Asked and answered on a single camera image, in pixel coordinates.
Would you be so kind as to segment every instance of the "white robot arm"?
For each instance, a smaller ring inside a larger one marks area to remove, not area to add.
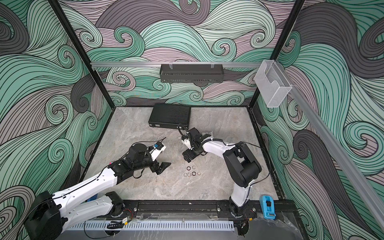
[[[183,152],[184,159],[191,162],[203,152],[213,153],[225,160],[229,173],[235,182],[233,192],[229,199],[231,213],[235,217],[242,217],[242,209],[248,201],[250,186],[256,182],[256,178],[262,168],[248,146],[244,142],[236,144],[223,142],[206,134],[202,135],[195,128],[187,130],[187,135],[182,135],[183,143],[188,150]]]
[[[121,159],[112,162],[93,177],[53,194],[45,191],[37,195],[24,222],[31,240],[56,239],[68,228],[93,217],[107,214],[119,216],[124,203],[115,192],[90,202],[82,202],[132,177],[135,170],[148,167],[152,172],[161,174],[171,164],[159,164],[156,161],[156,157],[165,148],[161,142],[149,148],[137,143]]]

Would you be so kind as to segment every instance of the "aluminum rail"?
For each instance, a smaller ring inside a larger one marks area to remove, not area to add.
[[[141,62],[141,61],[95,61],[91,62],[93,68],[159,68],[162,64],[222,64],[223,68],[259,68],[262,62]]]

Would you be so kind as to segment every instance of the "cable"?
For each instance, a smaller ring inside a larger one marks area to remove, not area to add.
[[[179,131],[180,135],[183,136],[183,137],[185,137],[185,138],[187,138],[187,139],[189,139],[189,137],[188,137],[187,135],[184,135],[184,134],[181,132],[180,127],[182,127],[186,132],[188,132],[188,129],[187,129],[183,124],[181,124],[181,123],[179,123],[179,124],[177,125],[177,130]]]
[[[265,177],[265,178],[263,178],[262,180],[260,180],[260,181],[257,181],[257,182],[254,182],[254,183],[252,183],[251,185],[249,185],[250,187],[252,186],[252,185],[254,185],[254,184],[256,184],[256,183],[259,183],[259,182],[261,182],[261,181],[264,181],[265,179],[267,179],[268,177],[269,177],[269,175],[271,174],[271,172],[269,172],[268,171],[268,175]],[[248,197],[249,197],[249,193],[251,192],[251,188],[249,188],[249,191],[248,191],[248,194],[247,194],[247,197],[245,198],[245,199],[247,199]]]
[[[251,209],[248,209],[249,211],[251,211],[255,216],[253,218],[256,217],[256,213],[254,211],[252,211]]]
[[[131,213],[131,217],[133,217],[133,213],[131,212],[130,209],[125,209],[125,210],[128,210]]]
[[[249,219],[247,218],[247,220],[245,220],[245,221],[242,221],[241,223],[238,223],[238,224],[234,224],[233,226],[234,227],[237,227],[237,226],[239,226],[239,225],[241,225],[241,224],[243,224],[243,223],[245,223],[245,222],[247,222],[247,221],[249,221]]]
[[[32,210],[29,211],[29,213],[28,213],[27,216],[29,216],[29,215],[31,214],[31,212],[33,212],[33,210],[35,210],[35,209],[36,209],[38,206],[40,206],[41,204],[44,204],[44,203],[46,203],[46,202],[50,202],[50,201],[55,200],[55,199],[62,198],[62,197],[64,197],[64,196],[66,196],[66,195],[68,195],[68,194],[70,194],[70,193],[72,193],[72,192],[74,192],[74,191],[76,191],[76,190],[78,190],[78,189],[84,187],[85,185],[90,184],[91,182],[95,181],[96,179],[98,179],[98,178],[100,177],[101,173],[104,171],[104,169],[105,169],[106,167],[108,167],[108,165],[105,166],[105,167],[101,170],[100,174],[99,174],[95,179],[93,179],[92,181],[87,182],[87,183],[84,184],[83,186],[80,186],[80,187],[76,188],[75,190],[72,190],[72,191],[70,191],[70,192],[64,194],[63,196],[55,197],[55,198],[52,198],[52,199],[49,199],[49,200],[45,200],[45,201],[40,202],[40,203],[37,204],[34,208],[32,208]],[[28,220],[28,217],[26,217],[25,220],[23,221],[23,225],[25,224],[25,222],[26,222],[27,220]]]
[[[119,228],[123,228],[124,227],[124,223],[122,221],[111,221],[108,225],[107,225],[107,228],[108,229],[119,229]]]
[[[210,138],[210,139],[204,140],[204,141],[201,143],[201,145],[196,149],[196,151],[199,152],[200,149],[203,147],[203,145],[204,145],[205,143],[207,143],[207,142],[212,142],[212,141],[218,141],[218,142],[222,142],[222,143],[225,144],[225,142],[224,142],[222,139],[220,139],[220,138]]]
[[[98,237],[98,238],[93,238],[93,237],[88,236],[87,232],[85,231],[85,222],[86,222],[86,221],[84,221],[84,233],[85,233],[85,235],[86,235],[87,237],[89,237],[90,239],[103,239],[103,238],[108,238],[108,237],[111,236],[111,235],[108,235],[108,236],[105,236],[105,237]]]
[[[165,138],[163,138],[163,139],[160,139],[160,140],[155,140],[155,141],[140,141],[140,142],[134,142],[134,143],[131,145],[131,147],[132,147],[133,145],[135,145],[136,143],[141,143],[141,142],[163,142],[163,140],[166,139],[166,138],[167,138],[167,137],[165,137]]]
[[[249,145],[252,145],[252,146],[255,146],[255,147],[258,147],[258,148],[262,149],[260,146],[257,146],[257,145],[255,145],[255,144],[252,144],[252,143],[249,143],[249,142],[244,142],[244,141],[241,141],[241,142],[243,142],[243,143],[248,143]]]
[[[139,178],[141,178],[141,176],[143,176],[144,169],[145,169],[145,168],[143,168],[143,170],[141,170],[141,174],[140,174],[140,176],[135,177],[135,176],[132,175],[132,177],[135,178],[135,179],[139,179]]]

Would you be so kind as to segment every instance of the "wall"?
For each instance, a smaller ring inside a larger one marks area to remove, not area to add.
[[[269,59],[294,0],[60,0],[91,61]],[[100,68],[116,105],[248,105],[257,69],[224,83],[161,83],[159,68]]]
[[[78,182],[111,112],[46,0],[0,3],[0,238]],[[27,239],[25,230],[19,239]]]
[[[332,0],[301,10],[278,60],[367,180],[384,192],[383,1]],[[311,239],[384,239],[295,99],[257,122],[287,198]]]

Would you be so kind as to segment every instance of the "red wire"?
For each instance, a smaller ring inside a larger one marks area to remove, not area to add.
[[[129,209],[125,209],[125,210],[128,210],[131,213],[131,217],[133,216],[133,213],[131,212],[131,210],[129,210]]]

